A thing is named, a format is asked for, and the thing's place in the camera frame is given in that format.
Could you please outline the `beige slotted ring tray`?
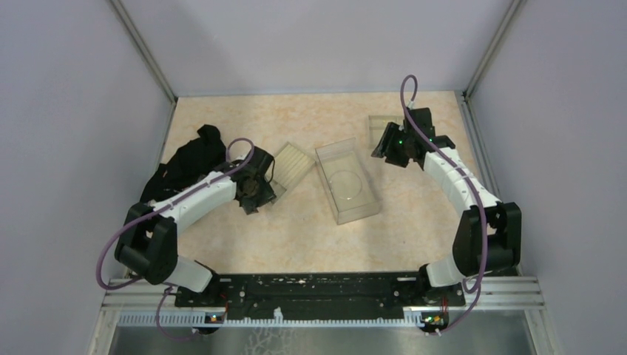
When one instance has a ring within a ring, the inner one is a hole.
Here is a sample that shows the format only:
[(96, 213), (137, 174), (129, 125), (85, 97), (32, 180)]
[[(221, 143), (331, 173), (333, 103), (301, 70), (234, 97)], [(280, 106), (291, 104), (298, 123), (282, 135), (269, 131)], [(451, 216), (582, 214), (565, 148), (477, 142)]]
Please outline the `beige slotted ring tray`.
[(265, 175), (276, 195), (273, 204), (294, 190), (315, 164), (311, 154), (286, 142), (274, 155), (274, 162)]

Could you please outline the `clear plastic box cover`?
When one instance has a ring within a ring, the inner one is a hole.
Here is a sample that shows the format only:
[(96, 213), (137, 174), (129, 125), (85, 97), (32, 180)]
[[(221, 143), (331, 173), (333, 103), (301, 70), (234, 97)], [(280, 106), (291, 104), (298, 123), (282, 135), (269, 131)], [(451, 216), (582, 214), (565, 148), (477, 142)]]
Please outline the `clear plastic box cover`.
[(338, 225), (378, 214), (382, 207), (358, 155), (355, 138), (315, 148), (317, 169)]

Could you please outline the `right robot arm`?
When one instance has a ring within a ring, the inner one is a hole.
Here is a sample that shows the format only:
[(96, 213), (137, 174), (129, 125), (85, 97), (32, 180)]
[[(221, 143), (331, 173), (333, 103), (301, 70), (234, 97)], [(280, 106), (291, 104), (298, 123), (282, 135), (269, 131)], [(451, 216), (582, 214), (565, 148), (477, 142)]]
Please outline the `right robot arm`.
[(416, 162), (441, 187), (461, 218), (451, 253), (420, 268), (416, 294), (421, 302), (435, 305), (445, 295), (445, 286), (519, 264), (521, 209), (481, 185), (453, 141), (435, 133), (430, 109), (412, 109), (409, 118), (388, 121), (371, 155), (403, 168)]

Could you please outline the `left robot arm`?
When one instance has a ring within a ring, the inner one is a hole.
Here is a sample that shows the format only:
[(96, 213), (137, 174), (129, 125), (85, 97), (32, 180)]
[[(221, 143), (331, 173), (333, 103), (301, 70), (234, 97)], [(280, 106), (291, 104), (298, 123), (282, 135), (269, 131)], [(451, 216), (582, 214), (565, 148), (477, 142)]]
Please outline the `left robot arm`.
[(254, 214), (274, 200), (274, 163), (273, 155), (254, 147), (173, 197), (152, 206), (135, 204), (117, 235), (114, 258), (152, 285), (180, 286), (202, 305), (216, 304), (222, 295), (216, 272), (179, 255), (178, 237), (224, 204), (236, 201), (246, 214)]

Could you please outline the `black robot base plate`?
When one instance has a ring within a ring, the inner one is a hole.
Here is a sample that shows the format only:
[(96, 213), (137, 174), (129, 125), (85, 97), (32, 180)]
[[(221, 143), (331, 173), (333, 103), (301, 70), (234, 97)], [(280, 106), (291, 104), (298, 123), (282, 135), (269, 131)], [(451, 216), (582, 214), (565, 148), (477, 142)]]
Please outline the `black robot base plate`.
[(405, 307), (463, 306), (461, 285), (433, 288), (419, 271), (222, 274), (207, 290), (179, 287), (179, 308), (226, 307), (227, 320), (399, 320)]

